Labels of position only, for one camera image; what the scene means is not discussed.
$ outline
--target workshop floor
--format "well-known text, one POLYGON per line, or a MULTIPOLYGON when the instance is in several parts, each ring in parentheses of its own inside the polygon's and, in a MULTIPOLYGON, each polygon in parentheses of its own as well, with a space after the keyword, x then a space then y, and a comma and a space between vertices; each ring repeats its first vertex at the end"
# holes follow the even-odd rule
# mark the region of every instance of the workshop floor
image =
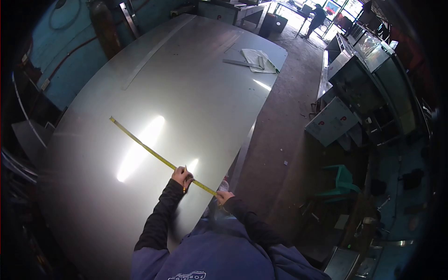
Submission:
MULTIPOLYGON (((254 33, 260 27, 250 22, 243 26, 254 33)), ((235 190, 251 210, 295 244, 303 226, 299 207, 307 197, 335 187, 335 174, 321 168, 345 164, 362 189, 368 157, 367 151, 345 152, 337 143, 324 148, 304 131, 310 104, 316 101, 326 45, 314 33, 309 42, 293 39, 296 30, 288 24, 281 34, 268 38, 289 54, 257 118, 235 190)))

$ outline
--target stainless steel sheet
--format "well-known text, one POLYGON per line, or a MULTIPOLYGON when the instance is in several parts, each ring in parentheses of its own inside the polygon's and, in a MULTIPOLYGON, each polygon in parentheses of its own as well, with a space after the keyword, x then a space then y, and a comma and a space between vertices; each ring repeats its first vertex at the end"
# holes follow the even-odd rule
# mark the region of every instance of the stainless steel sheet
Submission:
MULTIPOLYGON (((253 33, 194 17, 122 86, 186 18, 176 17, 123 49, 79 92, 57 126, 39 171, 39 204, 67 256, 89 279, 127 279, 143 225, 172 170, 118 129, 217 189, 277 74, 223 63, 262 50, 281 69, 287 52, 253 33)), ((195 185, 182 199, 169 247, 189 233, 211 195, 195 185)))

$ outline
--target metal sheet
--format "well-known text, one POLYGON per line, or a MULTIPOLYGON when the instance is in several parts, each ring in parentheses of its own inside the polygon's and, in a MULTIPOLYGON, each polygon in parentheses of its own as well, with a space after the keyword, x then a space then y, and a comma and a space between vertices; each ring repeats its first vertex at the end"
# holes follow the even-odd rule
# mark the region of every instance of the metal sheet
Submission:
MULTIPOLYGON (((280 69, 287 52, 253 33, 195 17, 130 73, 182 14, 118 53, 79 92, 51 138, 39 171, 39 204, 67 256, 89 279, 125 279, 133 247, 172 170, 130 132, 216 190, 247 137, 277 74, 223 63, 262 50, 280 69)), ((192 185, 173 222, 170 248, 211 199, 192 185)))

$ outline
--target paper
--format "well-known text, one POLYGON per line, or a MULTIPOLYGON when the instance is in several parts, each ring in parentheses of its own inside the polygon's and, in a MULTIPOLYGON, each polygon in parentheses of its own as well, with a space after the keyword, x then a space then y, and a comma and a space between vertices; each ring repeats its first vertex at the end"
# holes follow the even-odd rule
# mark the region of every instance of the paper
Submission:
POLYGON ((277 73, 274 66, 272 66, 267 60, 269 57, 263 51, 260 50, 251 50, 251 49, 242 49, 241 52, 246 58, 247 62, 258 65, 258 57, 261 56, 263 58, 264 70, 249 67, 252 72, 261 72, 261 73, 277 73))

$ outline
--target yellow measuring tape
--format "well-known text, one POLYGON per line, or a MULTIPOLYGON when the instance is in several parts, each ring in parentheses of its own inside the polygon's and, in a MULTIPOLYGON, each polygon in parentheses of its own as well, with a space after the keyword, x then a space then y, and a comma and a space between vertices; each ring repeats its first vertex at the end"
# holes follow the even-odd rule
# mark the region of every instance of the yellow measuring tape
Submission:
MULTIPOLYGON (((150 147, 146 146, 145 144, 143 144, 137 137, 135 137, 132 133, 129 132, 129 130, 127 130, 126 128, 124 128, 124 126, 122 126, 118 121, 116 121, 112 116, 109 118, 116 126, 118 126, 119 129, 121 129, 124 133, 126 133, 129 137, 131 137, 135 142, 137 142, 139 145, 141 145, 143 148, 145 148, 145 150, 147 150, 148 152, 150 152, 153 156, 155 156, 156 158, 158 158, 161 162, 163 162, 164 164, 166 164, 168 167, 170 167, 172 170, 175 170, 176 167, 170 163, 169 161, 167 161, 166 159, 164 159, 161 155, 159 155, 158 153, 156 153, 153 149, 151 149, 150 147)), ((197 180, 193 180, 193 183, 196 184, 199 188, 205 190, 208 193, 211 193, 212 195, 216 195, 216 192, 213 191, 212 189, 208 188, 207 186, 205 186, 203 183, 197 181, 197 180)))

